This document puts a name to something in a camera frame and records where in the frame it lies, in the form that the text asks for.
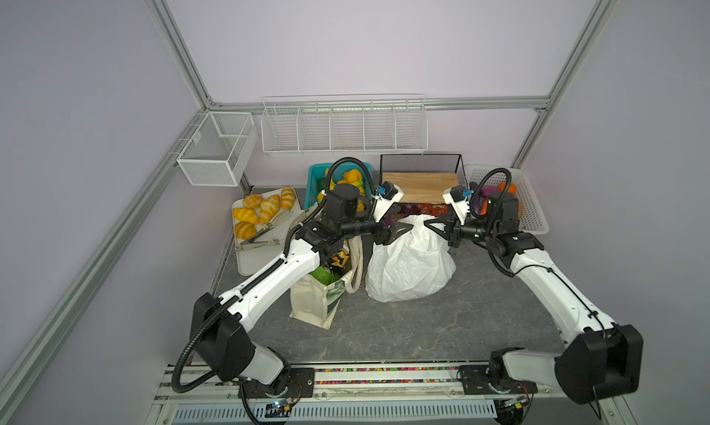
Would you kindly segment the green snack bag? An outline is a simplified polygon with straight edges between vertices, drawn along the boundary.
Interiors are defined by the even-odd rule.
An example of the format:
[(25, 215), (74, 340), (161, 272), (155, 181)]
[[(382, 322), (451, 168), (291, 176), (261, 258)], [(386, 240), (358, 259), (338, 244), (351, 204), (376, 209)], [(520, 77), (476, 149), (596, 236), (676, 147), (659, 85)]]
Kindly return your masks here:
[(310, 273), (310, 276), (323, 286), (330, 286), (340, 279), (340, 275), (338, 273), (333, 272), (327, 267), (316, 268), (312, 271), (312, 273)]

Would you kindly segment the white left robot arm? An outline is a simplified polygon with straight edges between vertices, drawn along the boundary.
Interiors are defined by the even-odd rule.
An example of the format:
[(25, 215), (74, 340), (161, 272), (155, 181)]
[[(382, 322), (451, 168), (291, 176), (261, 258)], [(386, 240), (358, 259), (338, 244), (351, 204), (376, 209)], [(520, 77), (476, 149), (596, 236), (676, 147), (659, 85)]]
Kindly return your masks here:
[(288, 231), (275, 259), (231, 290), (199, 297), (190, 338), (173, 369), (175, 393), (192, 391), (214, 377), (222, 382), (256, 382), (271, 395), (287, 390), (290, 366), (273, 349), (251, 341), (249, 332), (292, 286), (331, 262), (346, 240), (371, 236), (386, 245), (397, 238), (386, 215), (403, 199), (403, 190), (388, 181), (377, 185), (370, 174), (364, 177), (369, 196), (351, 184), (328, 187), (314, 210)]

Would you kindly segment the yellow black chips bag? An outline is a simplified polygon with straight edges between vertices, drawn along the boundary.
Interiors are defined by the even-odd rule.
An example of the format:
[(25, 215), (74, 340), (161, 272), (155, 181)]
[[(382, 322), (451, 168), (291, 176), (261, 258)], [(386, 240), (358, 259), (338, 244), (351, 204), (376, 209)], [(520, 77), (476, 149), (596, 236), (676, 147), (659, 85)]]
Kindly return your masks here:
[(327, 268), (331, 270), (332, 273), (338, 273), (339, 275), (344, 275), (346, 273), (346, 268), (348, 266), (349, 260), (351, 259), (351, 250), (347, 246), (334, 253), (327, 260)]

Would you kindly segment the white plastic grocery bag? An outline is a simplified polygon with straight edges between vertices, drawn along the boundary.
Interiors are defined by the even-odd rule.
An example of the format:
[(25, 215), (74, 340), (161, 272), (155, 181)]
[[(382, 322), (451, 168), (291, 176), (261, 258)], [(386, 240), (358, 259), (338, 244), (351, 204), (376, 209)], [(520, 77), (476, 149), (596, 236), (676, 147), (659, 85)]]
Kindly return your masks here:
[(388, 303), (422, 299), (444, 288), (457, 271), (449, 244), (425, 225), (430, 215), (403, 219), (412, 230), (389, 245), (375, 245), (368, 263), (368, 296)]

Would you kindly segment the beige canvas tote bag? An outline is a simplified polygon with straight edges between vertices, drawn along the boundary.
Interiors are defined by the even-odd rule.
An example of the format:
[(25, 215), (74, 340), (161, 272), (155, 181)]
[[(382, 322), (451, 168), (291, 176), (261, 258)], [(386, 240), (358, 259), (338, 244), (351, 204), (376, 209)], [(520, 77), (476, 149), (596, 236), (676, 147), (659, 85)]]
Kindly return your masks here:
[(347, 240), (351, 259), (346, 273), (330, 286), (323, 286), (310, 276), (290, 288), (290, 318), (329, 330), (345, 295), (356, 293), (364, 280), (364, 246), (360, 237)]

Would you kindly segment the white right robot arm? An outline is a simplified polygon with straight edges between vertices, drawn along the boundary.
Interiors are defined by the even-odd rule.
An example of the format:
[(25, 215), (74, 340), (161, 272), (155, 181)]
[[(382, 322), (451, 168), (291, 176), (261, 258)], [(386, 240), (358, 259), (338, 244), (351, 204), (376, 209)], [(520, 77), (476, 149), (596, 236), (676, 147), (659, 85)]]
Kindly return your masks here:
[(495, 351), (490, 383), (549, 385), (577, 404), (636, 392), (641, 333), (599, 310), (554, 264), (542, 242), (521, 229), (521, 204), (511, 185), (510, 170), (495, 168), (469, 187), (445, 190), (451, 214), (443, 236), (452, 247), (469, 240), (485, 248), (497, 270), (528, 286), (550, 314), (564, 349), (558, 354), (520, 347)]

